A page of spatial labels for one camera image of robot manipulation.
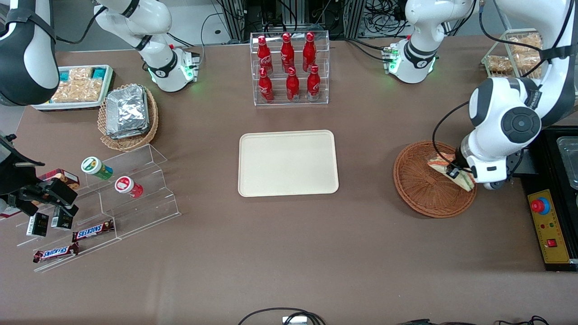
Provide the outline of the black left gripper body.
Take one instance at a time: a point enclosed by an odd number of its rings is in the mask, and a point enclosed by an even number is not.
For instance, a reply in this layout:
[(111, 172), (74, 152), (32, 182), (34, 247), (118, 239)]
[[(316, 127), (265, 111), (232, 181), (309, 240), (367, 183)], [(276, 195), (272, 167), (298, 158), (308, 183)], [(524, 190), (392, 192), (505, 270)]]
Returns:
[(455, 150), (455, 159), (453, 160), (453, 164), (456, 165), (460, 171), (471, 173), (471, 167), (468, 164), (461, 146), (458, 146)]

